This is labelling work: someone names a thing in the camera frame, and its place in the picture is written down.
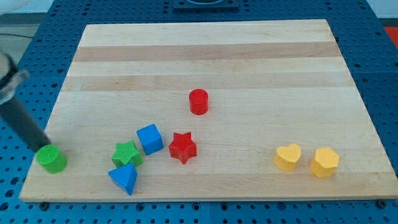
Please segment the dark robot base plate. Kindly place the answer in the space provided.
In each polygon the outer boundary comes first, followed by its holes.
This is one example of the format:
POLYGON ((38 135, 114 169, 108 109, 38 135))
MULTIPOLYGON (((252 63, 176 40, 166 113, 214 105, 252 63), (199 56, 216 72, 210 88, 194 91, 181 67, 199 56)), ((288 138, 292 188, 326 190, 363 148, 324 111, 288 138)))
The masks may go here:
POLYGON ((173 0, 174 10, 238 9, 238 0, 173 0))

